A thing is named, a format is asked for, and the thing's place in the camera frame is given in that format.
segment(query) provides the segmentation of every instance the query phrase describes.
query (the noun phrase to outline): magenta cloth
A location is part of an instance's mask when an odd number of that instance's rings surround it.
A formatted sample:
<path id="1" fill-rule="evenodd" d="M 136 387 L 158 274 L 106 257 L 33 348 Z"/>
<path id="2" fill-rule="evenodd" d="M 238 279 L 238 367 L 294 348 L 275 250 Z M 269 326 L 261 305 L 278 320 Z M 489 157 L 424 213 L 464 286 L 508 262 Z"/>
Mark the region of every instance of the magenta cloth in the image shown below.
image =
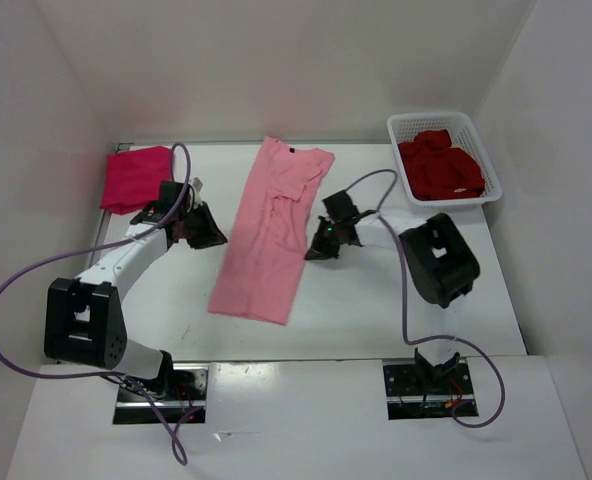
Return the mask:
<path id="1" fill-rule="evenodd" d="M 285 325 L 305 268 L 305 225 L 334 155 L 266 137 L 212 290 L 208 311 Z"/>
<path id="2" fill-rule="evenodd" d="M 158 198 L 160 182 L 171 176 L 170 150 L 143 148 L 107 155 L 100 208 L 118 215 L 140 210 Z"/>

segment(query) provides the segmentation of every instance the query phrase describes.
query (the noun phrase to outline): pink shirt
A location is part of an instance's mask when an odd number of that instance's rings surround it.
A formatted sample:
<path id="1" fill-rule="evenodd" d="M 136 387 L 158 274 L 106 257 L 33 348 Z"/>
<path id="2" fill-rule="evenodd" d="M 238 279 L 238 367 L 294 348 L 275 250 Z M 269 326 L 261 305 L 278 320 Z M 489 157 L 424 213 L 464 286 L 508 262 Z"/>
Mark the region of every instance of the pink shirt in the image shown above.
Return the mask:
<path id="1" fill-rule="evenodd" d="M 285 325 L 307 252 L 305 225 L 334 155 L 265 137 L 247 178 L 208 311 Z"/>

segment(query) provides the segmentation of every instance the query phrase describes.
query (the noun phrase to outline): red clothing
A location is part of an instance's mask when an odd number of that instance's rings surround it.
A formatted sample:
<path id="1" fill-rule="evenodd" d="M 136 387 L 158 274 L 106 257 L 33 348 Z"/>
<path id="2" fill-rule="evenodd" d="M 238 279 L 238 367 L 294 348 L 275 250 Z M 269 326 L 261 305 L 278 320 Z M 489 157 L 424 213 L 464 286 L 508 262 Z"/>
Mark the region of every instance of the red clothing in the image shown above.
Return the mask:
<path id="1" fill-rule="evenodd" d="M 480 197 L 485 179 L 472 157 L 457 147 L 447 130 L 427 130 L 398 145 L 412 193 L 419 200 Z"/>
<path id="2" fill-rule="evenodd" d="M 169 148 L 152 147 L 107 155 L 100 208 L 118 215 L 140 210 L 158 199 L 160 182 L 169 180 Z"/>

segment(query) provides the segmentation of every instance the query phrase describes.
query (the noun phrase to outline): white wall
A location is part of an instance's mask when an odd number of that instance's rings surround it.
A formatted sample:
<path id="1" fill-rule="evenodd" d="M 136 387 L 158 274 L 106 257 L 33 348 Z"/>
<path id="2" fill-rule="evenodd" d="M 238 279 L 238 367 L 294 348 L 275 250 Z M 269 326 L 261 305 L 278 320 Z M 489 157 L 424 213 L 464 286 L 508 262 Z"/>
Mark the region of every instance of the white wall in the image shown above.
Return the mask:
<path id="1" fill-rule="evenodd" d="M 592 0 L 539 0 L 477 117 L 516 314 L 592 479 Z"/>
<path id="2" fill-rule="evenodd" d="M 30 0 L 0 0 L 0 282 L 47 255 L 91 243 L 109 143 Z M 42 363 L 45 292 L 80 261 L 32 274 L 0 302 L 0 346 Z M 0 365 L 0 478 L 34 382 Z"/>
<path id="3" fill-rule="evenodd" d="M 362 140 L 472 113 L 532 0 L 37 3 L 112 140 Z"/>

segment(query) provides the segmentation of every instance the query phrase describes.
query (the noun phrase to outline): plastic basket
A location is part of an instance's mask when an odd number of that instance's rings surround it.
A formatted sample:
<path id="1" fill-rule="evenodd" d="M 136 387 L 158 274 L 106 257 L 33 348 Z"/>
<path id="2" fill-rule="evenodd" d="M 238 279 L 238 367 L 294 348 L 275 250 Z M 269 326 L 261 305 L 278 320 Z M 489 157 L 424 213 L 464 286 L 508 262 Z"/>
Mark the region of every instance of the plastic basket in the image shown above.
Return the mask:
<path id="1" fill-rule="evenodd" d="M 409 200 L 425 207 L 449 207 L 461 205 L 482 205 L 494 202 L 503 195 L 503 189 L 498 181 L 492 162 L 489 160 L 483 142 L 474 127 L 471 119 L 460 112 L 433 112 L 433 113 L 408 113 L 392 115 L 387 120 L 389 138 L 394 147 L 396 165 L 405 185 L 405 191 Z M 425 130 L 447 130 L 452 137 L 452 144 L 465 150 L 480 166 L 485 179 L 485 191 L 478 198 L 459 198 L 454 200 L 419 200 L 414 197 L 409 186 L 409 180 L 403 160 L 398 151 L 398 144 L 411 142 L 414 137 Z"/>

